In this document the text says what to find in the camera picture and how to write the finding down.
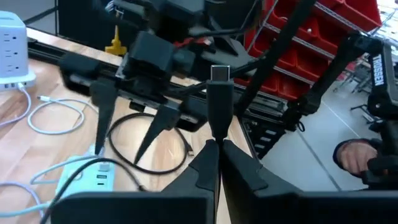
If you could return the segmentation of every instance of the usb port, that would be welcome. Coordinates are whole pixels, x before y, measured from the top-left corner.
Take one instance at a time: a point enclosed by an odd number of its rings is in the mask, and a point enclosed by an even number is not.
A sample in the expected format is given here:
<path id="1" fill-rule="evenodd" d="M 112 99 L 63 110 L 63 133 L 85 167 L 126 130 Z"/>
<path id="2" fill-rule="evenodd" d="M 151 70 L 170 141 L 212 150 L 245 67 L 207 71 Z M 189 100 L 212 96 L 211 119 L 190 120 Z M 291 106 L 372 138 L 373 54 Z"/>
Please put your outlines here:
<path id="1" fill-rule="evenodd" d="M 106 178 L 108 178 L 106 175 L 97 175 L 97 178 L 98 179 L 106 179 Z"/>

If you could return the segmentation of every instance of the person's hand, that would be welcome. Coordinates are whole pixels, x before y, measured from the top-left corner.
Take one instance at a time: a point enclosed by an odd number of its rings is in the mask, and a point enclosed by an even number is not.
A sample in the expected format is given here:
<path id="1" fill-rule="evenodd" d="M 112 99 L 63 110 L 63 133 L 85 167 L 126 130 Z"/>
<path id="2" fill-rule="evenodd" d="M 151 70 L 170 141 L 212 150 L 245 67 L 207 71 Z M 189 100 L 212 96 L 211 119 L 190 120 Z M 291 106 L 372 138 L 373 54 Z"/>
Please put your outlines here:
<path id="1" fill-rule="evenodd" d="M 359 175 L 368 170 L 368 161 L 377 157 L 377 150 L 366 142 L 353 141 L 342 145 L 337 160 L 351 174 Z"/>

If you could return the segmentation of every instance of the wooden table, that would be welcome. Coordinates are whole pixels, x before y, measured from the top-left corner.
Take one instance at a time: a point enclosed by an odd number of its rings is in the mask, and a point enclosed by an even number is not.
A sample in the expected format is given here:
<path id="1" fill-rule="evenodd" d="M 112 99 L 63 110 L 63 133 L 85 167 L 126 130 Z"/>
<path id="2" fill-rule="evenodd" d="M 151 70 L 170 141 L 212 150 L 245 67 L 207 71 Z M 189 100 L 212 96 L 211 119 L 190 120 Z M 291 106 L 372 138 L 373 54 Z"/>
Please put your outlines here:
<path id="1" fill-rule="evenodd" d="M 44 34 L 37 30 L 28 29 L 28 36 L 43 43 L 51 44 L 66 50 L 94 57 L 105 62 L 120 64 L 121 58 L 95 50 L 80 44 L 76 44 L 52 35 Z M 35 60 L 30 60 L 29 65 L 37 75 L 37 84 L 28 89 L 32 96 L 32 107 L 41 104 L 36 96 L 45 95 L 52 98 L 90 99 L 68 91 L 62 84 L 58 67 Z M 174 78 L 173 82 L 189 85 L 193 80 L 181 80 Z M 83 109 L 86 120 L 83 126 L 70 133 L 59 136 L 48 136 L 35 132 L 27 125 L 26 118 L 0 129 L 0 182 L 18 181 L 28 184 L 30 178 L 54 164 L 66 160 L 70 156 L 82 155 L 95 141 L 97 115 L 85 105 L 76 104 Z M 114 120 L 126 114 L 133 113 L 129 109 L 128 100 L 119 98 L 116 103 Z M 22 114 L 26 108 L 26 98 L 18 91 L 5 91 L 0 93 L 0 115 L 1 122 L 7 121 Z M 146 112 L 155 113 L 155 110 L 147 108 Z M 51 105 L 40 110 L 33 118 L 33 122 L 45 130 L 59 131 L 71 128 L 78 120 L 78 113 L 68 108 Z M 114 132 L 116 146 L 127 158 L 133 159 L 140 145 L 151 119 L 137 118 L 123 124 Z M 210 127 L 204 125 L 195 133 L 183 131 L 187 141 L 191 144 L 195 155 L 205 145 L 205 141 L 211 138 Z M 250 155 L 250 151 L 243 132 L 236 118 L 230 126 L 228 137 L 244 152 Z M 114 158 L 109 149 L 106 156 Z M 164 170 L 175 167 L 182 159 L 183 144 L 175 131 L 164 131 L 150 146 L 140 165 L 147 169 Z M 188 158 L 184 167 L 192 160 Z M 136 172 L 141 183 L 150 190 L 162 190 L 173 181 L 183 169 L 178 172 L 162 177 L 149 176 Z M 57 179 L 62 170 L 56 170 L 44 177 L 44 179 Z M 55 195 L 56 184 L 33 185 L 42 202 L 51 200 Z M 116 181 L 114 189 L 117 191 L 135 191 L 136 187 L 119 168 L 116 170 Z M 15 187 L 0 188 L 0 211 L 14 211 L 34 205 L 33 198 L 25 191 Z M 38 212 L 22 215 L 14 218 L 0 219 L 0 223 L 38 223 L 40 217 Z M 218 223 L 230 223 L 229 213 L 226 207 L 225 195 L 221 189 L 220 205 L 217 216 Z"/>

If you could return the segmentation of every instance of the light blue power strip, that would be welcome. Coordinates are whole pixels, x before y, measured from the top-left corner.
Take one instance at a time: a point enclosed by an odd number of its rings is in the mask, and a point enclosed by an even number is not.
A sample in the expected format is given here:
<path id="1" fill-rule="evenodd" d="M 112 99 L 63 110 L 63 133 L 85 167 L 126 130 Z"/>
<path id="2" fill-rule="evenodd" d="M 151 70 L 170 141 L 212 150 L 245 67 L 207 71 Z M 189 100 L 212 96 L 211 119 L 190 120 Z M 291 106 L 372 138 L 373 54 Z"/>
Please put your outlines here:
<path id="1" fill-rule="evenodd" d="M 77 159 L 81 156 L 72 156 L 68 160 Z M 73 162 L 63 168 L 61 178 L 55 193 L 62 188 L 67 179 L 83 164 L 91 159 Z M 80 192 L 111 192 L 114 184 L 114 164 L 102 162 L 90 165 L 81 172 L 69 185 L 62 198 Z"/>

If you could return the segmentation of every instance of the gray floor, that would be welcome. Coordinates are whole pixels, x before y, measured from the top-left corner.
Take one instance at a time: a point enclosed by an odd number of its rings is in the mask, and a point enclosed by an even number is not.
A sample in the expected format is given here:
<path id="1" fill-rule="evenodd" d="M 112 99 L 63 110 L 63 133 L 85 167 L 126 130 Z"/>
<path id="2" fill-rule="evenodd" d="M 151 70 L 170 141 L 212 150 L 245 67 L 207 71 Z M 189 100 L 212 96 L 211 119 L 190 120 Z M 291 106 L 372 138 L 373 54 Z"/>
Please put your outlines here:
<path id="1" fill-rule="evenodd" d="M 1 0 L 0 10 L 12 11 L 22 20 L 28 19 L 54 5 L 53 0 Z M 31 26 L 55 33 L 54 14 Z M 304 133 L 288 133 L 263 158 L 266 168 L 281 178 L 307 191 L 356 190 L 364 188 L 358 178 L 342 171 L 332 161 L 335 146 L 352 138 L 377 138 L 368 130 L 361 112 L 349 109 L 366 101 L 362 93 L 351 94 L 353 85 L 346 85 L 337 93 L 328 91 L 319 111 L 302 120 Z"/>

